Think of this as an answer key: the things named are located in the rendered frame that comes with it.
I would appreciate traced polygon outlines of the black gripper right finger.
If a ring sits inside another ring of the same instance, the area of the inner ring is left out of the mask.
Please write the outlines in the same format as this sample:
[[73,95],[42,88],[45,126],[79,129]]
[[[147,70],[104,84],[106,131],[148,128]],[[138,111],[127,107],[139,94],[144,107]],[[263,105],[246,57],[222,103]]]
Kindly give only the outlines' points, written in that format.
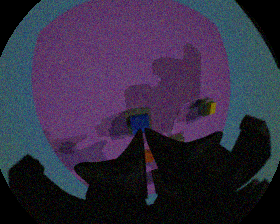
[[145,136],[147,136],[147,144],[157,168],[163,176],[164,184],[169,193],[172,193],[172,190],[179,189],[177,184],[191,167],[192,161],[209,152],[214,145],[220,144],[222,131],[214,131],[207,137],[204,136],[199,140],[189,141],[189,143],[169,139],[168,136],[163,136],[149,128],[145,128]]

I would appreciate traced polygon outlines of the red button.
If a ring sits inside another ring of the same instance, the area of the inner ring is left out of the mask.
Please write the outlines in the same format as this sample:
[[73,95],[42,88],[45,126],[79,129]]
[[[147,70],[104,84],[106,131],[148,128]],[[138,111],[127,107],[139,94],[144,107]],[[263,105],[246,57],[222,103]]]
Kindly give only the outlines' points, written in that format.
[[183,135],[175,135],[175,136],[169,136],[169,139],[175,139],[175,140],[177,140],[177,141],[183,141],[183,143],[184,143],[184,141],[185,141],[185,137],[183,137]]

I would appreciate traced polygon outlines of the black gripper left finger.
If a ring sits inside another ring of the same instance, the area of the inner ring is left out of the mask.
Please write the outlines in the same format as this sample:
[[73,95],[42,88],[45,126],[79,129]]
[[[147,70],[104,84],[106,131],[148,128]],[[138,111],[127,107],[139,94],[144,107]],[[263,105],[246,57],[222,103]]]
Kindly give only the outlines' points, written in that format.
[[99,163],[79,163],[75,173],[87,184],[137,185],[141,196],[148,198],[147,165],[144,155],[144,135],[139,129],[133,136],[128,148],[117,159],[99,161]]

